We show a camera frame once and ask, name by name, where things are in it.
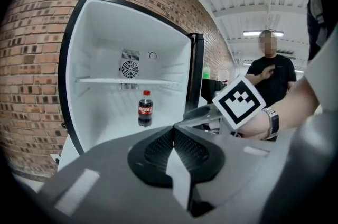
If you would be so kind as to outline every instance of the wristwatch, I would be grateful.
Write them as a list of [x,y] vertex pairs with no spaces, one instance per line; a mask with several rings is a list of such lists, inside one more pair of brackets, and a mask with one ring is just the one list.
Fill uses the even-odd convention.
[[265,140],[267,140],[267,139],[271,139],[271,138],[277,136],[277,132],[278,132],[278,129],[279,129],[279,116],[270,107],[264,108],[263,111],[269,116],[269,120],[270,120],[269,135],[265,138]]

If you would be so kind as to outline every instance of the ceiling light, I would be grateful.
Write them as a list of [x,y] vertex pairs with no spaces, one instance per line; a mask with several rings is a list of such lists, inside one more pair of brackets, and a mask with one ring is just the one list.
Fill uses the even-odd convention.
[[[259,36],[262,31],[243,31],[243,36]],[[271,31],[276,37],[283,37],[284,32]]]

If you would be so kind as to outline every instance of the fan grille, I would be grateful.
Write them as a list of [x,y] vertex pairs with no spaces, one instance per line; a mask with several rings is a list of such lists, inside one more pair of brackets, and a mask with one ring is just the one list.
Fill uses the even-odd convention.
[[134,78],[139,72],[139,69],[135,62],[126,61],[122,64],[121,72],[126,78]]

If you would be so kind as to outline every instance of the man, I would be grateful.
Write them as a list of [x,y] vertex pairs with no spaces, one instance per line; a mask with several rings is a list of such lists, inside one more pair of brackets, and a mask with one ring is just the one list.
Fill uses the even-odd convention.
[[[322,18],[325,21],[327,37],[330,36],[338,21],[337,3],[335,0],[320,0]],[[310,58],[314,57],[319,50],[312,43]],[[311,116],[318,107],[317,97],[305,77],[295,83],[290,92],[283,100],[274,103],[271,110],[278,114],[279,129],[299,126],[306,118]],[[238,131],[245,137],[259,135],[267,138],[273,128],[270,116],[265,111],[260,111],[254,118],[245,123]]]
[[271,31],[262,31],[259,46],[264,56],[254,61],[246,78],[255,85],[266,107],[282,100],[296,82],[295,68],[290,59],[278,55],[277,39]]

